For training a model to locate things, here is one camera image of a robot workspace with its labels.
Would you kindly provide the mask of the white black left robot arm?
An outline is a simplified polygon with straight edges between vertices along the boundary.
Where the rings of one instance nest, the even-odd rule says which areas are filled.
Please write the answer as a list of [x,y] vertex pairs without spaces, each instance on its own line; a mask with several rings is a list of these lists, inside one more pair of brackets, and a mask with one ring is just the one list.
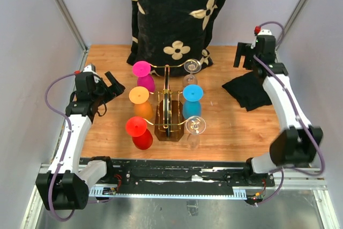
[[115,177],[110,157],[93,157],[83,169],[79,169],[79,162],[85,138],[99,107],[121,95],[125,87],[109,71],[105,76],[111,84],[107,85],[92,66],[71,76],[74,77],[75,90],[65,112],[46,103],[50,110],[65,119],[55,157],[48,171],[38,174],[35,182],[45,208],[51,212],[84,209],[91,188],[98,181],[108,184]]

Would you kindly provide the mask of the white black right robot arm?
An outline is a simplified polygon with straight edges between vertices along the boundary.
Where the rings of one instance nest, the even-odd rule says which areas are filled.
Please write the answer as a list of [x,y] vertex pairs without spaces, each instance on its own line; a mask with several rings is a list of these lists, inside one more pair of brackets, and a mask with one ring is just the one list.
[[302,111],[290,84],[288,71],[277,62],[277,40],[271,31],[256,33],[253,43],[237,44],[234,66],[240,65],[253,74],[268,95],[277,115],[280,134],[271,143],[269,151],[247,162],[243,181],[255,186],[262,174],[292,169],[307,176],[320,176],[325,171],[325,161],[319,149],[323,138],[321,127],[315,127]]

